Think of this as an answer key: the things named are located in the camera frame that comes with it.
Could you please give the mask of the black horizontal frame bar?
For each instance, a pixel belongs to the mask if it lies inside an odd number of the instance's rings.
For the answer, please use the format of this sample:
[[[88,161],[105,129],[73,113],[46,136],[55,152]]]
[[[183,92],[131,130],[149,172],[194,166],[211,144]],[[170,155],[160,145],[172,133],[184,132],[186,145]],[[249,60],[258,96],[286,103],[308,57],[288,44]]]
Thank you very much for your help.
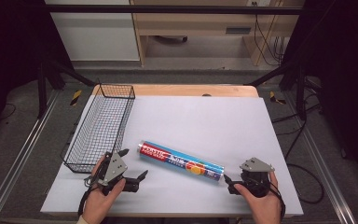
[[[172,14],[257,14],[300,15],[302,7],[215,7],[215,6],[125,6],[125,5],[45,5],[48,12],[62,13],[172,13]]]

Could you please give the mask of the light wooden desk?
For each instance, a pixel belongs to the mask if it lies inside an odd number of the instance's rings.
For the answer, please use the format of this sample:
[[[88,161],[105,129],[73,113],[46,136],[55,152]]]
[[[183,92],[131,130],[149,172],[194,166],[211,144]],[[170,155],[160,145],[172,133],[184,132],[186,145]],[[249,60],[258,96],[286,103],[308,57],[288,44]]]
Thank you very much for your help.
[[[303,7],[305,0],[130,0],[133,6]],[[267,55],[273,36],[292,34],[297,15],[135,13],[136,34],[241,36],[254,65]]]

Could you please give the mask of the black metal stand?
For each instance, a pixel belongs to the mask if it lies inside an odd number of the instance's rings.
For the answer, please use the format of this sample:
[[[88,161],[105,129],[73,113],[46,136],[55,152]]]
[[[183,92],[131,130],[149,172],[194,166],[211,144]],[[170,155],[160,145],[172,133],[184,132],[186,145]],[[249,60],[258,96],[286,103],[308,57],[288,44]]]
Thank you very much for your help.
[[[307,115],[304,103],[305,70],[301,65],[297,63],[285,63],[266,75],[248,83],[248,86],[257,87],[278,75],[283,75],[279,83],[279,87],[283,91],[290,90],[296,84],[296,112],[301,120],[306,120]]]
[[[48,110],[47,87],[46,80],[50,83],[54,90],[61,90],[65,82],[61,77],[61,73],[80,81],[81,83],[92,87],[96,83],[90,79],[78,74],[74,68],[58,63],[57,61],[42,62],[37,68],[37,86],[38,86],[38,118],[41,119]]]

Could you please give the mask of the blue and red wrap roll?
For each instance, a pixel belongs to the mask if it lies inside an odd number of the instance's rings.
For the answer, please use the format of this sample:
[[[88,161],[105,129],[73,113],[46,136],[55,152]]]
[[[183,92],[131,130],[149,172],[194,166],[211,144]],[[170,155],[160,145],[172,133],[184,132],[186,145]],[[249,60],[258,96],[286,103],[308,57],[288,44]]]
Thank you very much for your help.
[[[206,161],[183,152],[164,147],[149,141],[141,141],[137,147],[138,153],[148,159],[163,162],[191,173],[219,181],[225,167]]]

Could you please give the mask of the person's left hand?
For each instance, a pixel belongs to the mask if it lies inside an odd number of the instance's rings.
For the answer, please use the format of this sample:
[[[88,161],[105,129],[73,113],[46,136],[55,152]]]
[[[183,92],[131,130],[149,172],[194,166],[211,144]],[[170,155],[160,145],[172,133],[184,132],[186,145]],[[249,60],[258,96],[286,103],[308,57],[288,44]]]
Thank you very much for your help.
[[[85,201],[83,214],[76,224],[101,224],[125,184],[126,180],[121,179],[108,195],[104,195],[101,188],[97,184],[93,184],[89,197]]]

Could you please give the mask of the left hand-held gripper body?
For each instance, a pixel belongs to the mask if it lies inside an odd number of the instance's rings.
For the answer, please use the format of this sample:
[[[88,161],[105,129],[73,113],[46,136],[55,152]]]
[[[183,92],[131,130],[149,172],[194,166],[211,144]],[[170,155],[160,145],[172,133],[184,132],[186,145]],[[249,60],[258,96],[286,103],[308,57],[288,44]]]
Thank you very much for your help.
[[[140,182],[137,178],[125,177],[123,174],[128,166],[123,161],[123,157],[117,154],[117,151],[106,152],[103,161],[100,163],[91,184],[96,183],[104,195],[107,195],[121,179],[126,180],[124,191],[137,192]]]

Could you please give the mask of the white cabinet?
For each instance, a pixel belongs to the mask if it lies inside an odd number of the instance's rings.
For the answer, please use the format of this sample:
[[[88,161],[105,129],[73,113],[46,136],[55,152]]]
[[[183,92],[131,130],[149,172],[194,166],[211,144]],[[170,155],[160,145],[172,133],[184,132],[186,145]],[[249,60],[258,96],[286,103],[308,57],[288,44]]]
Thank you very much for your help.
[[[51,13],[73,62],[139,61],[130,13]]]

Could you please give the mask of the wooden table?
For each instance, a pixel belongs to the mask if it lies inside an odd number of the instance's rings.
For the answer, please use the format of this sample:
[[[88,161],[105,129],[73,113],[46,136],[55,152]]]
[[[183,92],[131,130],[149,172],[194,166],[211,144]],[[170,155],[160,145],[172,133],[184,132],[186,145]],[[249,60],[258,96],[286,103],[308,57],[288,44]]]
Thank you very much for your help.
[[[210,94],[222,97],[259,97],[255,87],[243,85],[133,84],[132,86],[136,96],[202,96]]]

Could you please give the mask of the white table mat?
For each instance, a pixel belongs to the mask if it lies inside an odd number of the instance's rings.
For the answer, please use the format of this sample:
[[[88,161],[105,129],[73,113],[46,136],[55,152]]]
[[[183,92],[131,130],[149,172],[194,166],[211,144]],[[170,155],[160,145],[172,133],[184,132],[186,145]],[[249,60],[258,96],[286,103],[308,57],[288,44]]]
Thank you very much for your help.
[[[126,175],[145,173],[137,192],[121,193],[112,217],[244,217],[247,202],[213,181],[167,163],[143,158],[137,147],[150,141],[224,166],[237,180],[241,164],[258,158],[275,169],[289,217],[303,213],[263,99],[258,97],[139,96],[122,146]]]

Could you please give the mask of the person's right hand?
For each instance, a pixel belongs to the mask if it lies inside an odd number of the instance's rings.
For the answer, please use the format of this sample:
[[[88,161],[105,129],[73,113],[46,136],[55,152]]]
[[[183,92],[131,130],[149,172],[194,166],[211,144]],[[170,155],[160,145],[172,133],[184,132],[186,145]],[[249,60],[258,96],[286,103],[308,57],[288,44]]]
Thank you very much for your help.
[[[262,198],[255,197],[246,187],[235,184],[234,188],[249,204],[255,224],[281,224],[281,200],[274,194],[278,180],[273,172],[269,173],[271,191]]]

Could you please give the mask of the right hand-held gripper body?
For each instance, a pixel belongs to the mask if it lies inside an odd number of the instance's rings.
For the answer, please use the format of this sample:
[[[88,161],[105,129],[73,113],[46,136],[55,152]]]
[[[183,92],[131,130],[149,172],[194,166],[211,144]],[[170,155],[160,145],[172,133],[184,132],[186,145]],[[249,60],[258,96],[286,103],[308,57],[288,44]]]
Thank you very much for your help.
[[[235,184],[246,187],[256,198],[266,196],[270,189],[269,173],[274,168],[258,158],[251,158],[240,165],[241,181],[233,181],[233,186],[228,186],[230,194],[240,195],[235,189]]]

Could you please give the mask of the black wire basket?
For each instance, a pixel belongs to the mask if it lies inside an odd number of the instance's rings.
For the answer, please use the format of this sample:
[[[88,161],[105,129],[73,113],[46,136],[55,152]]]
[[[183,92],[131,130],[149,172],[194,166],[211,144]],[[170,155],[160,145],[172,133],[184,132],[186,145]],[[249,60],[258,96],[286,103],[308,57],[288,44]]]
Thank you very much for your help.
[[[120,151],[134,101],[132,85],[98,84],[62,153],[63,164],[73,173],[88,174],[105,152]]]

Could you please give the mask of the aluminium floor rail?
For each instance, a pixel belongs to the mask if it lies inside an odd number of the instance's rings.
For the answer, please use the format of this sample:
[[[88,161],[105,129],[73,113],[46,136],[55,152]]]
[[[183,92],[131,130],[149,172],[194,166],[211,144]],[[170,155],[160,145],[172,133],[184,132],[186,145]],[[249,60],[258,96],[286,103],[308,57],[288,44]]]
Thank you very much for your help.
[[[319,182],[324,189],[324,197],[328,198],[328,201],[331,203],[340,224],[357,224],[352,210],[344,198],[333,173],[328,167],[326,160],[323,158],[310,129],[307,127],[309,124],[307,115],[315,110],[319,110],[321,106],[319,104],[311,105],[309,99],[302,100],[302,103],[303,106],[305,106],[304,112],[306,118],[301,119],[300,117],[296,117],[295,121],[301,130],[299,138],[301,139],[304,148],[308,151]]]
[[[13,190],[25,163],[27,162],[30,154],[33,152],[34,145],[36,144],[40,134],[44,130],[44,127],[54,106],[56,105],[57,98],[59,95],[59,91],[53,90],[51,92],[45,112],[39,119],[36,120],[34,127],[28,134],[19,154],[16,157],[16,160],[14,160],[5,178],[3,179],[3,182],[0,185],[0,212],[4,207],[8,196]]]

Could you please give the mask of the black curtain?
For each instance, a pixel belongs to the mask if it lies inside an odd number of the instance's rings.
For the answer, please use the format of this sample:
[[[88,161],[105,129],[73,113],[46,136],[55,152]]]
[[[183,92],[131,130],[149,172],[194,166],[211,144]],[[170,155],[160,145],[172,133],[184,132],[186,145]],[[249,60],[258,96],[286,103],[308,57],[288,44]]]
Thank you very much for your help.
[[[44,52],[70,68],[69,55],[51,15],[46,11],[22,9],[21,5],[43,6],[45,0],[0,0],[0,115],[8,94],[37,79],[42,56],[30,42],[28,25],[41,42]]]
[[[305,0],[313,15],[298,18],[284,55],[295,56],[310,35],[302,67],[322,82],[321,103],[338,141],[358,162],[358,0]]]

